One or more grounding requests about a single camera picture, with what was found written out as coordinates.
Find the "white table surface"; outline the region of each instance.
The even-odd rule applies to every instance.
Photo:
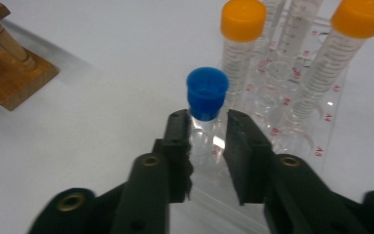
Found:
[[[21,44],[60,69],[16,110],[0,106],[0,233],[18,234],[60,191],[127,180],[187,107],[188,73],[219,62],[225,1],[1,2]],[[338,1],[325,2],[329,18]],[[335,121],[322,177],[360,201],[374,190],[374,38],[350,64]]]

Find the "blue screw cap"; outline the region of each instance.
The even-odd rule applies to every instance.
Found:
[[[187,77],[187,99],[190,113],[201,121],[217,117],[229,88],[227,76],[212,67],[193,70]]]

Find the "orange screw cap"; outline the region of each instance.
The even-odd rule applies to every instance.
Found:
[[[374,36],[374,0],[342,0],[331,19],[333,28],[353,38]]]
[[[266,14],[266,7],[257,0],[229,1],[221,12],[221,33],[236,42],[256,40],[263,32]]]

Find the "clear plastic tube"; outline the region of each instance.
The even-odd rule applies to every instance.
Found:
[[[300,48],[315,20],[322,0],[293,0],[276,48],[277,57],[266,72],[269,77],[286,80],[292,73]]]
[[[263,25],[263,33],[254,45],[254,52],[266,53],[272,42],[276,27],[281,19],[281,12],[284,7],[285,0],[264,0],[262,1],[267,9],[266,21]]]
[[[331,88],[364,41],[365,39],[348,37],[337,30],[332,30],[318,51],[308,73],[302,79],[295,96],[295,104],[285,112],[286,119],[293,124],[302,123],[320,98]]]
[[[192,157],[210,154],[213,146],[215,121],[201,121],[191,115],[190,144]]]
[[[229,90],[226,94],[225,108],[237,107],[237,101],[243,91],[254,42],[235,42],[224,39],[221,70],[229,78]]]

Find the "screw hole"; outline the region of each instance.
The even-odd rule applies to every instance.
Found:
[[[151,157],[144,159],[142,161],[142,165],[146,167],[152,167],[152,166],[156,166],[157,164],[159,164],[159,162],[160,162],[159,158],[157,158],[156,156],[151,156]]]
[[[131,222],[131,230],[142,231],[147,226],[147,222],[144,219],[136,219]]]
[[[72,193],[64,197],[57,204],[57,209],[62,212],[71,212],[84,204],[85,197],[82,193]]]
[[[348,228],[345,226],[345,224],[338,222],[338,221],[332,221],[330,222],[330,227],[333,228],[333,230],[339,232],[339,233],[349,233]]]
[[[283,157],[283,158],[280,158],[280,161],[288,166],[288,167],[299,167],[300,166],[300,161],[295,159],[295,158],[291,158],[291,157]]]

